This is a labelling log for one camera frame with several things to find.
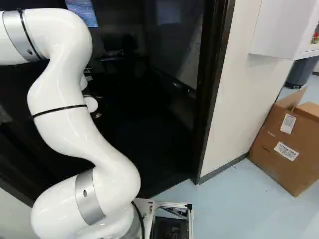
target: floor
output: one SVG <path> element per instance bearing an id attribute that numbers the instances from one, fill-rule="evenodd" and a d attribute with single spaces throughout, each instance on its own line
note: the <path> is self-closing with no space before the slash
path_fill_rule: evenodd
<path id="1" fill-rule="evenodd" d="M 195 239 L 317 239 L 319 182 L 294 198 L 248 159 L 200 186 L 186 180 L 153 197 L 190 202 Z"/>
<path id="2" fill-rule="evenodd" d="M 301 100 L 301 104 L 307 101 L 314 102 L 319 104 L 319 76 L 310 75 L 305 86 L 308 86 L 308 89 Z M 298 91 L 298 89 L 290 89 L 288 87 L 283 87 L 282 91 L 279 94 L 278 100 L 292 94 L 293 92 Z"/>

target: silver metal ring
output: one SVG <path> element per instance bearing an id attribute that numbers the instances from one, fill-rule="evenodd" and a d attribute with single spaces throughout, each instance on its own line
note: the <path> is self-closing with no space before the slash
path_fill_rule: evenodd
<path id="1" fill-rule="evenodd" d="M 75 199 L 83 220 L 88 224 L 95 224 L 105 217 L 96 197 L 93 185 L 93 169 L 76 176 Z"/>
<path id="2" fill-rule="evenodd" d="M 38 61 L 37 53 L 31 46 L 24 31 L 20 13 L 18 11 L 5 11 L 2 19 L 8 37 L 20 55 L 29 62 Z"/>

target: electrical cable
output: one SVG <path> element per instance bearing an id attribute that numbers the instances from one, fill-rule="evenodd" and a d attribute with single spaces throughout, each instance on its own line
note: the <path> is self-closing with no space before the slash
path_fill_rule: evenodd
<path id="1" fill-rule="evenodd" d="M 140 219 L 140 223 L 141 223 L 141 230 L 142 230 L 142 239 L 145 239 L 145 226 L 144 226 L 142 214 L 134 202 L 132 202 L 132 205 L 135 207 L 135 209 L 139 215 L 139 219 Z"/>

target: black door frame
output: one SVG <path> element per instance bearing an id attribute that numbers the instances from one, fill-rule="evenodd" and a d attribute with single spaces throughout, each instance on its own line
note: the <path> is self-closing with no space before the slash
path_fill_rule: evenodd
<path id="1" fill-rule="evenodd" d="M 195 184 L 204 162 L 234 7 L 235 0 L 205 0 L 204 4 L 193 132 Z"/>

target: open cardboard box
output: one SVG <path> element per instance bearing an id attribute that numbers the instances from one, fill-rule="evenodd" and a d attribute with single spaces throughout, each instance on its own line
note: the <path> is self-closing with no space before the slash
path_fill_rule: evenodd
<path id="1" fill-rule="evenodd" d="M 298 196 L 319 179 L 319 105 L 303 88 L 274 103 L 249 152 L 250 160 Z"/>

